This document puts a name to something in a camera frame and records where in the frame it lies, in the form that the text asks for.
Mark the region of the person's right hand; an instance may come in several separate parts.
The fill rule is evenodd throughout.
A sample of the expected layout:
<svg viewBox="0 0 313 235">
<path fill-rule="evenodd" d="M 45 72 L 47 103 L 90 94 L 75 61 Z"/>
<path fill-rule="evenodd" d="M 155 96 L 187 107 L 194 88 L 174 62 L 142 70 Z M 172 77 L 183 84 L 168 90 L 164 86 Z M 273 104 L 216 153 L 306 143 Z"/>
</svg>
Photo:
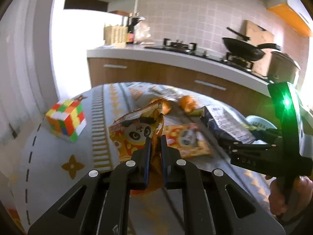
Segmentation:
<svg viewBox="0 0 313 235">
<path fill-rule="evenodd" d="M 270 184 L 270 212 L 273 215 L 288 217 L 289 219 L 298 216 L 310 204 L 312 200 L 312 180 L 307 176 L 299 176 L 294 182 L 289 199 L 281 192 L 278 179 L 274 179 Z"/>
</svg>

